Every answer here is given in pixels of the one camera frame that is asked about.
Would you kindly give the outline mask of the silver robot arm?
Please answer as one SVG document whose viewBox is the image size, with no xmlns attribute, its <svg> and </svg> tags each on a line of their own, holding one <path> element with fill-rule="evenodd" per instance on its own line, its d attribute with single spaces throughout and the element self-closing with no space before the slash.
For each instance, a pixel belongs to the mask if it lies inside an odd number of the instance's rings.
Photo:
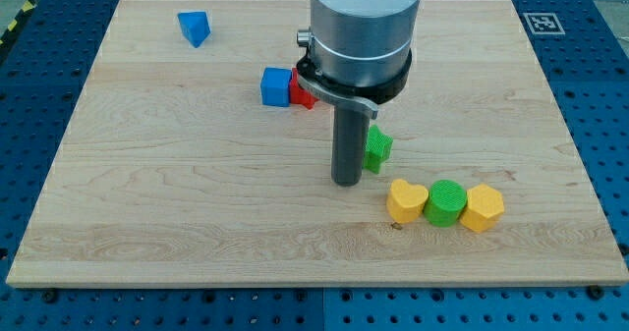
<svg viewBox="0 0 629 331">
<path fill-rule="evenodd" d="M 310 0 L 297 33 L 306 49 L 299 85 L 314 97 L 367 118 L 405 86 L 420 0 Z"/>
</svg>

